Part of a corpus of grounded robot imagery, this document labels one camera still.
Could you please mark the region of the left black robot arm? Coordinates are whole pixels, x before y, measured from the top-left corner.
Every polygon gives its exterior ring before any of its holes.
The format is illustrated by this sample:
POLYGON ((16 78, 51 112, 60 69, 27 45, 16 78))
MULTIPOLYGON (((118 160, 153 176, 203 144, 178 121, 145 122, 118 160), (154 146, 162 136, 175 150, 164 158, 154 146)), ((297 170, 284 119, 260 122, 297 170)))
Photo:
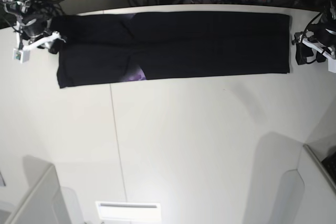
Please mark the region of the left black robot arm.
POLYGON ((303 31, 295 33, 292 44, 296 46, 298 65, 326 61, 328 71, 335 73, 335 2, 333 0, 329 0, 324 10, 309 21, 303 31))

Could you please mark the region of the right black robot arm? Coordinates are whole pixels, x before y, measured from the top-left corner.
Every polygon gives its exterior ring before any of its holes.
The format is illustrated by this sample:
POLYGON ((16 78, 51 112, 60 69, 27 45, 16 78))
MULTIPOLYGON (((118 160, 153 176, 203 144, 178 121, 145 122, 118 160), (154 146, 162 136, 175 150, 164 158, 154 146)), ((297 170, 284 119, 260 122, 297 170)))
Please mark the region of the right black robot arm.
POLYGON ((33 49, 57 54, 66 37, 51 28, 53 18, 64 16, 60 3, 65 0, 1 0, 4 12, 15 17, 10 25, 16 34, 14 58, 22 60, 33 49))

